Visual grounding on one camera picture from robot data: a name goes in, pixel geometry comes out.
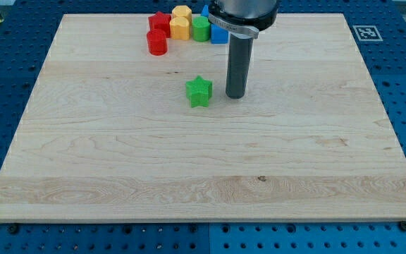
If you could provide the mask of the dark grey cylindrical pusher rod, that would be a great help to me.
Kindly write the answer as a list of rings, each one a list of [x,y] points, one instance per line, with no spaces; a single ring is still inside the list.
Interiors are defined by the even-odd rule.
[[[244,35],[230,34],[226,95],[240,99],[245,95],[250,67],[253,39]]]

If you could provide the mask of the blue block behind arm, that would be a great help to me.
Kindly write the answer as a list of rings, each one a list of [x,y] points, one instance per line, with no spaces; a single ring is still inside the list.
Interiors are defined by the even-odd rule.
[[[202,12],[201,12],[201,16],[204,17],[209,17],[209,6],[208,5],[204,5]]]

